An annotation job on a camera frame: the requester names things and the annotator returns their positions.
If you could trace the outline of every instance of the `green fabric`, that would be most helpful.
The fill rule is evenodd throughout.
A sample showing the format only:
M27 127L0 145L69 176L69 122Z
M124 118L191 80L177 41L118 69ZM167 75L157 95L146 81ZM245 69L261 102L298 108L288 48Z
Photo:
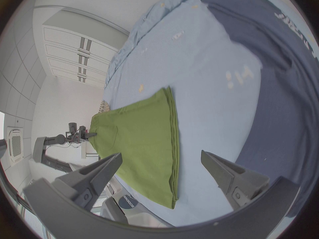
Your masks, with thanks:
M117 171L150 200L174 209L177 201L179 136L171 89L92 117L90 143L101 158L122 153Z

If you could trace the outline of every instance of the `navy blue fabric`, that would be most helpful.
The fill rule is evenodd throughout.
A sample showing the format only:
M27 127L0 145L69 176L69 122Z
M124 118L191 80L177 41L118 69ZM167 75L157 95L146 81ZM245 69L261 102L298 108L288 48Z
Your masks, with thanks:
M295 216L319 176L319 63L303 34L268 0L201 0L232 41L262 62L257 110L236 163L284 176L301 191Z

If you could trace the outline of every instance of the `bed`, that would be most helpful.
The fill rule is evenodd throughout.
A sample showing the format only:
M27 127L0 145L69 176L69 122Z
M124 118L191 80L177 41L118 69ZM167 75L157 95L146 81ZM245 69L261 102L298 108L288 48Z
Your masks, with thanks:
M305 22L285 3L269 1L311 35ZM317 45L313 49L319 54ZM239 87L236 72L247 68L250 77ZM112 59L103 99L114 110L171 87L180 132L179 200L175 209L168 209L117 179L146 208L174 226L231 212L222 191L201 164L201 150L237 160L257 108L260 69L259 59L231 42L200 0L161 0L152 6Z

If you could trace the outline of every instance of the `white cabinet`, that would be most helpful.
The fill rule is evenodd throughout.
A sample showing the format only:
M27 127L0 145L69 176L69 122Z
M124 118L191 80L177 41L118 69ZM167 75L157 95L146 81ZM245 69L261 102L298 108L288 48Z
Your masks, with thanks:
M118 51L108 43L119 48L127 39L110 26L68 11L52 16L42 29L52 73L100 88L104 87L110 60ZM90 36L100 36L103 42Z

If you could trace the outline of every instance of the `ceiling air conditioner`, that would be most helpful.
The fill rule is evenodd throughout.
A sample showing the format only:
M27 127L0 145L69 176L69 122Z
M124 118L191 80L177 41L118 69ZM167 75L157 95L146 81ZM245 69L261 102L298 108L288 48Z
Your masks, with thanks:
M23 153L23 128L8 127L8 147L11 166L24 158Z

